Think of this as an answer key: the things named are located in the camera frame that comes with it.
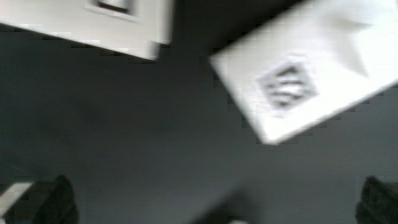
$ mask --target black symbol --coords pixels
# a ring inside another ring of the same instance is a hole
[[[111,1],[93,0],[99,8],[111,10],[113,12],[133,14],[133,1],[124,0],[122,5],[111,4]]]
[[[291,108],[312,95],[312,87],[305,77],[305,70],[298,65],[289,65],[262,79],[262,88],[277,109]]]

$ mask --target white frame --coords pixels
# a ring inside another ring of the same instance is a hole
[[[88,9],[86,0],[0,0],[0,23],[154,60],[170,42],[173,0],[136,1],[140,16],[122,19]]]

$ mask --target white card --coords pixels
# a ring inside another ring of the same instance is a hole
[[[0,0],[0,23],[86,43],[145,59],[156,59],[157,43],[168,43],[172,0],[129,0],[129,15],[95,0]],[[122,7],[122,1],[102,1]]]
[[[349,1],[305,1],[211,57],[264,144],[282,143],[396,83],[398,63],[383,61],[381,70],[369,43],[388,41],[383,56],[396,55],[398,35],[376,39],[371,26],[344,20]]]

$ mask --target black object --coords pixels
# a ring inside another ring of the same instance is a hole
[[[76,224],[78,209],[67,178],[35,182],[5,216],[6,224]]]
[[[236,219],[237,217],[232,215],[232,213],[221,208],[216,208],[193,224],[229,224]]]
[[[5,184],[0,184],[0,197],[1,197],[3,192],[6,191],[6,188],[8,188],[8,186]]]
[[[371,218],[380,224],[398,223],[398,190],[396,184],[381,183],[374,177],[367,177],[360,205],[356,208],[356,222],[371,223]]]
[[[124,8],[102,3],[99,0],[95,0],[95,5],[99,8],[111,10],[113,12],[124,13],[124,14],[133,14],[133,4],[134,1],[125,1],[125,6]]]
[[[356,204],[356,224],[380,224],[380,222],[374,220],[369,211],[362,205],[362,203]]]

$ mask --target dark tabletop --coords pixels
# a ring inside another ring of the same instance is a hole
[[[0,32],[0,183],[74,184],[81,224],[188,224],[243,190],[262,224],[351,224],[364,177],[398,180],[390,89],[278,146],[259,144],[207,63],[294,1],[182,0],[147,62]]]

